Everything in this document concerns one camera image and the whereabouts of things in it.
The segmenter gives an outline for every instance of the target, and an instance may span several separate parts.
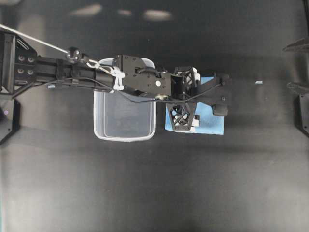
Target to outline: blue towel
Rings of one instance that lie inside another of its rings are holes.
[[[213,77],[202,77],[201,83],[205,83],[213,79]],[[224,132],[224,117],[215,116],[212,113],[212,107],[205,105],[201,102],[197,104],[195,111],[196,115],[199,115],[199,127],[195,127],[195,132],[191,131],[175,131],[175,132],[186,132],[186,133],[198,133],[198,134],[218,134],[223,135]],[[169,112],[166,109],[165,113],[165,129],[173,131],[172,125],[169,119]]]

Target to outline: black tabletop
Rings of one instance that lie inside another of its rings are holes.
[[[309,230],[309,138],[286,88],[308,81],[308,57],[282,52],[307,36],[301,0],[24,0],[0,10],[2,23],[95,59],[130,54],[233,79],[224,136],[165,131],[159,103],[155,135],[134,143],[95,136],[91,91],[24,93],[21,129],[0,148],[4,231]]]

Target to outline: black ball joint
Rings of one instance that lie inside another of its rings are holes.
[[[70,47],[68,49],[68,53],[66,54],[66,59],[72,64],[87,63],[89,61],[89,56],[81,53],[76,47]]]

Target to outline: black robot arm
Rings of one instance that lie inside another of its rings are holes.
[[[89,65],[91,60],[76,48],[66,59],[44,58],[17,34],[0,33],[0,99],[14,99],[24,91],[44,84],[67,85],[102,92],[124,92],[167,104],[174,130],[190,130],[198,120],[198,102],[213,113],[226,116],[230,104],[230,78],[225,74],[202,84],[193,67],[174,73],[147,67],[142,58],[118,55],[112,66]]]

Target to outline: transparent plastic box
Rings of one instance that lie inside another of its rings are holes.
[[[112,65],[113,58],[101,64]],[[143,58],[148,67],[154,63]],[[128,95],[136,101],[148,100]],[[94,133],[100,139],[133,142],[150,139],[155,133],[156,102],[134,103],[119,93],[94,92]]]

